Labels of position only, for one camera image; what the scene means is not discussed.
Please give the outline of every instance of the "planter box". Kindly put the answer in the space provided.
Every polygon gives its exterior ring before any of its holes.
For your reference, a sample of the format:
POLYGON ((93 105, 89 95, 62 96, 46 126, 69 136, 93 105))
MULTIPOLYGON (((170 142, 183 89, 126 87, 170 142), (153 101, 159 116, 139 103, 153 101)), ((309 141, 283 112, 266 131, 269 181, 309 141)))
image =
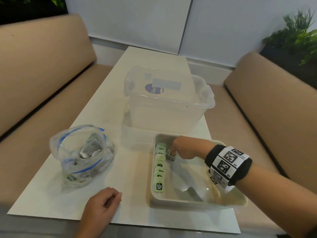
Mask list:
POLYGON ((65 0, 64 5, 64 8, 57 7, 49 0, 33 0, 30 3, 11 1, 0 4, 0 25, 68 14, 65 0))
POLYGON ((265 45, 260 54, 317 89, 317 64, 306 63, 299 65, 302 60, 301 57, 292 56, 286 50, 277 49, 269 45, 265 45))

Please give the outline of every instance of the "forearm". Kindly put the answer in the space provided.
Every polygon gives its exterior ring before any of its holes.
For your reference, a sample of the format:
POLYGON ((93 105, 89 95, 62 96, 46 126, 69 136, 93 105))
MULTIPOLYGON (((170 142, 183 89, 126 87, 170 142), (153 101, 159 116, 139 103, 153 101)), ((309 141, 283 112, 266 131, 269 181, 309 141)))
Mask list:
POLYGON ((292 237, 317 225, 317 195, 281 175, 253 164, 236 187, 292 237))

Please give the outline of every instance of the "white table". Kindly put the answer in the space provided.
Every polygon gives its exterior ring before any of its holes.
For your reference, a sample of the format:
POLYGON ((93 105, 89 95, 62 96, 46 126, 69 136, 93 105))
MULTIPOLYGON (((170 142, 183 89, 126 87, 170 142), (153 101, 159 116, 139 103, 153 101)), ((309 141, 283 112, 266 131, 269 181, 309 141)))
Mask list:
MULTIPOLYGON (((110 186, 123 192, 112 223, 240 233, 233 208, 186 211, 150 204, 151 149, 157 132, 129 127, 128 98, 123 95, 123 80, 137 65, 190 74, 185 57, 129 47, 72 124, 105 128, 116 144, 113 163, 91 184, 65 192, 60 162, 50 155, 8 214, 79 220, 89 197, 110 186)), ((188 136, 211 138, 204 116, 188 136)))

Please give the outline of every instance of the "ziplock bag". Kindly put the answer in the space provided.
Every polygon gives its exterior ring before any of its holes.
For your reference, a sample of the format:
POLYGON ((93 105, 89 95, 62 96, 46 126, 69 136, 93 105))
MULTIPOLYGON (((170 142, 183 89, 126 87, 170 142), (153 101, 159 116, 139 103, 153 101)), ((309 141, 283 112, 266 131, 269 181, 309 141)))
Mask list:
POLYGON ((63 130, 50 139, 50 150, 61 161, 64 181, 83 187, 103 172, 114 158, 114 144, 104 129, 91 124, 63 130))

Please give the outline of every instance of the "left hand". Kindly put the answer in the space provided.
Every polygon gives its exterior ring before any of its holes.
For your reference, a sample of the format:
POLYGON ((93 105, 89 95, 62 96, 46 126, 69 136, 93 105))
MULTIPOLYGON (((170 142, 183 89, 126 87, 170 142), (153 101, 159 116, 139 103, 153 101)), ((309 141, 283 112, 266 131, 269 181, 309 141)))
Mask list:
POLYGON ((120 202, 122 193, 107 187, 92 196, 84 209, 79 222, 76 238, 97 238, 109 225, 120 202))

